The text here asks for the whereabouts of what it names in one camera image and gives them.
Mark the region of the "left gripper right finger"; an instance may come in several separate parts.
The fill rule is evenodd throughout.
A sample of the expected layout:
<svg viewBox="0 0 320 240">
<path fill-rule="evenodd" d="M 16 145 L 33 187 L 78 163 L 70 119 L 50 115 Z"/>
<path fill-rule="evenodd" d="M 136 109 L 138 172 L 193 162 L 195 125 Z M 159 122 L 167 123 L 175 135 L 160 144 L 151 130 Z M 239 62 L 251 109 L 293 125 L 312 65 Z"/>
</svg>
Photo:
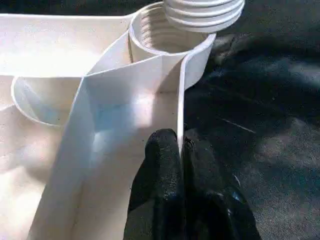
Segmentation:
<svg viewBox="0 0 320 240">
<path fill-rule="evenodd" d="M 210 143 L 196 136 L 185 136 L 182 159 L 188 238 L 261 239 L 255 217 L 239 184 L 215 158 Z"/>
</svg>

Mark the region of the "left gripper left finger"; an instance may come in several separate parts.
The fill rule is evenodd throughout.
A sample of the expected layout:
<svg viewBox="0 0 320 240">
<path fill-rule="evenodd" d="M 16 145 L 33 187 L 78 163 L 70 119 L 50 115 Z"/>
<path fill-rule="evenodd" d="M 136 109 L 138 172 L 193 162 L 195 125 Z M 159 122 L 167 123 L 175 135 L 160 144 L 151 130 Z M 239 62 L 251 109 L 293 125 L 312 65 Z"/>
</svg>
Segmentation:
<svg viewBox="0 0 320 240">
<path fill-rule="evenodd" d="M 183 164 L 177 135 L 170 128 L 152 133 L 132 186 L 127 210 L 129 237 L 185 240 L 186 208 Z"/>
</svg>

